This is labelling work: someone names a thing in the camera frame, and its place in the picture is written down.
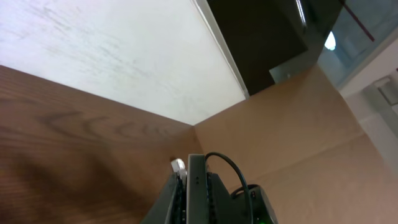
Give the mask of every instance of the wood grain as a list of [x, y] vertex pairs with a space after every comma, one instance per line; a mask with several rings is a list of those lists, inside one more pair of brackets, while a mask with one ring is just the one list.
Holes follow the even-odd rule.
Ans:
[[244, 100], [191, 1], [15, 0], [0, 11], [0, 65], [187, 124]]
[[0, 222], [139, 223], [193, 128], [0, 67]]

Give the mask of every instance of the electronic device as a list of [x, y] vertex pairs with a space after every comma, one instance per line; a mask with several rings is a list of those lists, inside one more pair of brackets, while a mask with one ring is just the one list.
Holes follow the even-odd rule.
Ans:
[[[207, 171], [210, 156], [230, 164], [242, 187], [229, 194], [220, 177]], [[278, 224], [265, 191], [247, 185], [239, 168], [225, 155], [190, 154], [187, 170], [181, 159], [173, 161], [172, 167], [174, 173], [141, 224]]]

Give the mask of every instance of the wooden panel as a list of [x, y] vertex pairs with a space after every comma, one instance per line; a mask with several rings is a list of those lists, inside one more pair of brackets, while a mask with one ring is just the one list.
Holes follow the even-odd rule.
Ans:
[[[255, 179], [363, 134], [318, 66], [274, 85], [195, 126], [205, 153], [226, 154]], [[217, 158], [210, 167], [227, 187], [239, 184]]]
[[0, 67], [0, 222], [138, 223], [193, 128]]
[[398, 179], [365, 134], [253, 181], [265, 189], [280, 224], [398, 220]]

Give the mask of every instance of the white ceiling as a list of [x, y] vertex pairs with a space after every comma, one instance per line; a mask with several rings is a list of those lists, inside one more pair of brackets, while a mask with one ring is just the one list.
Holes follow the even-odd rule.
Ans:
[[189, 0], [2, 0], [0, 64], [188, 124], [244, 99]]

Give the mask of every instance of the glass panel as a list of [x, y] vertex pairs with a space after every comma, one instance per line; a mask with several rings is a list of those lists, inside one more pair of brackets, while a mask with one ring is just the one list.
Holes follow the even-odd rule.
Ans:
[[332, 28], [336, 47], [334, 50], [325, 47], [318, 64], [338, 87], [397, 25], [397, 1], [346, 1]]

